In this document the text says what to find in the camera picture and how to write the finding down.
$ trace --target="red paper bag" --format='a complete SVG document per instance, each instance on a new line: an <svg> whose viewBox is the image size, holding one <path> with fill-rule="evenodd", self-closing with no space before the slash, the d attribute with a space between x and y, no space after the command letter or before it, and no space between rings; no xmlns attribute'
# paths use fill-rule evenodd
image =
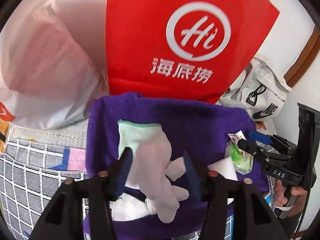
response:
<svg viewBox="0 0 320 240"><path fill-rule="evenodd" d="M110 93L215 103L278 14L269 0L108 0Z"/></svg>
<svg viewBox="0 0 320 240"><path fill-rule="evenodd" d="M4 104L0 102L0 119L5 122L12 122L16 117L12 115Z"/></svg>

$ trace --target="handheld tool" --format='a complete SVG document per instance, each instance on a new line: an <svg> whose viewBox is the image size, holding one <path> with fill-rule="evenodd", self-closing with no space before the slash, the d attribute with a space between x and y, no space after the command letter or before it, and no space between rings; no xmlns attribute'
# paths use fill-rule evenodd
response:
<svg viewBox="0 0 320 240"><path fill-rule="evenodd" d="M250 131L249 138L272 146L278 153L267 152L263 147L246 140L239 140L238 147L252 155L261 165L261 172L283 182L284 196L288 202L276 215L284 219L297 196L291 195L291 187L301 185L308 192L316 181L314 163L320 140L320 112L302 104L299 105L298 145L278 136L264 135Z"/></svg>

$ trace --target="pink patch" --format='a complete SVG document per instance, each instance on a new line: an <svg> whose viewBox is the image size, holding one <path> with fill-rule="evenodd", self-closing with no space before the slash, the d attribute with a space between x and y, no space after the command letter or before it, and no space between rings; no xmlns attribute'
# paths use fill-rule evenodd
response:
<svg viewBox="0 0 320 240"><path fill-rule="evenodd" d="M70 148L68 171L87 171L85 149Z"/></svg>

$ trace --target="grey nike bag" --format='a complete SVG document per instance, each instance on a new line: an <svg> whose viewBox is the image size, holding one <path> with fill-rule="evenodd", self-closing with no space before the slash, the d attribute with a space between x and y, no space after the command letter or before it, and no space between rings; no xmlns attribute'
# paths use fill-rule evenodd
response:
<svg viewBox="0 0 320 240"><path fill-rule="evenodd" d="M262 55L256 55L248 67L252 68L241 87L225 92L220 103L243 108L254 121L263 121L280 112L291 88L282 76L272 70L272 63Z"/></svg>

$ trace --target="nike logo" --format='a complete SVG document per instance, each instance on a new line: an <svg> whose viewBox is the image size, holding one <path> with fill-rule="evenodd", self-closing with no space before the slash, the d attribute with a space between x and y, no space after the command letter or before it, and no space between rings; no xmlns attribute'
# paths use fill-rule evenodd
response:
<svg viewBox="0 0 320 240"><path fill-rule="evenodd" d="M261 119L270 115L273 115L275 111L277 110L278 106L271 103L265 110L256 112L252 115L254 119Z"/></svg>

